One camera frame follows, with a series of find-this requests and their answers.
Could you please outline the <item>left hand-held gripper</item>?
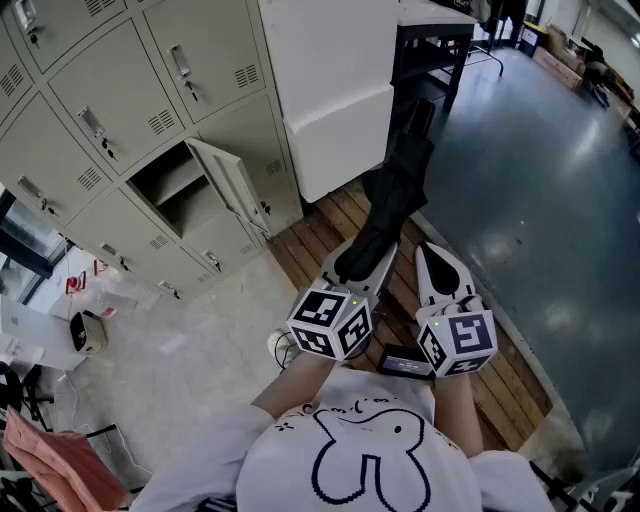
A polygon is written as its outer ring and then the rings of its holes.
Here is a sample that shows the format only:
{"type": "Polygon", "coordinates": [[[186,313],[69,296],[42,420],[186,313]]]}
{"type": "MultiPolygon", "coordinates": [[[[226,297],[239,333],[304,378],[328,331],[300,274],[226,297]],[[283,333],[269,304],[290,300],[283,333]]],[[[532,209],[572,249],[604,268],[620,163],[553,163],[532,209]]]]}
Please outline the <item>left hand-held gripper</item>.
{"type": "Polygon", "coordinates": [[[298,347],[335,361],[354,356],[373,332],[375,297],[388,287],[395,270],[394,242],[364,281],[362,291],[338,285],[337,259],[350,247],[343,242],[325,258],[320,277],[300,292],[286,324],[298,347]]]}

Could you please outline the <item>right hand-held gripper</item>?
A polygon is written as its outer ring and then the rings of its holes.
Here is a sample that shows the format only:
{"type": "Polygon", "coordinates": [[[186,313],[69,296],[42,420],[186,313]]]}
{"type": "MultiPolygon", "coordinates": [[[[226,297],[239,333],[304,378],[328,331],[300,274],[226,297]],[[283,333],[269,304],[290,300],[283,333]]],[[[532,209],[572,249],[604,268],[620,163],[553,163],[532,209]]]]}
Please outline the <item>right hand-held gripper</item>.
{"type": "Polygon", "coordinates": [[[429,242],[416,246],[415,270],[420,303],[425,306],[416,313],[417,344],[435,377],[477,372],[497,353],[498,346],[493,314],[473,295],[470,271],[451,253],[429,242]],[[448,299],[459,301],[435,304],[448,299]]]}

